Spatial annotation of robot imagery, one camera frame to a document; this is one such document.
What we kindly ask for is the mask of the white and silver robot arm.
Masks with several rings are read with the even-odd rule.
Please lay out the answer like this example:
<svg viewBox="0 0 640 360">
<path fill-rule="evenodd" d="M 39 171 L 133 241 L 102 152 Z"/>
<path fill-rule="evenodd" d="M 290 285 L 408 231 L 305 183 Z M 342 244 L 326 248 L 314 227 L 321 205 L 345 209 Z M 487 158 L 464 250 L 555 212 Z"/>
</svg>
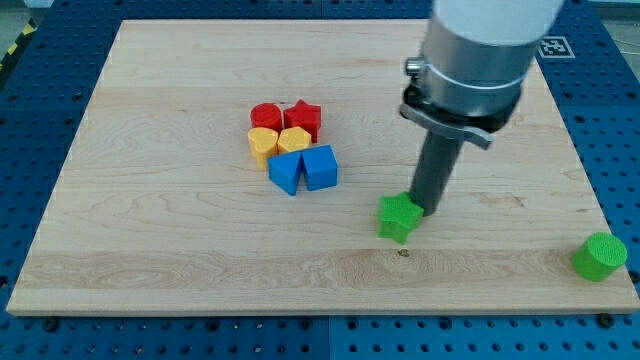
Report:
<svg viewBox="0 0 640 360">
<path fill-rule="evenodd" d="M 563 0 L 438 0 L 411 77 L 402 117 L 432 133 L 483 149 L 494 136 L 491 117 L 508 117 L 538 43 Z"/>
</svg>

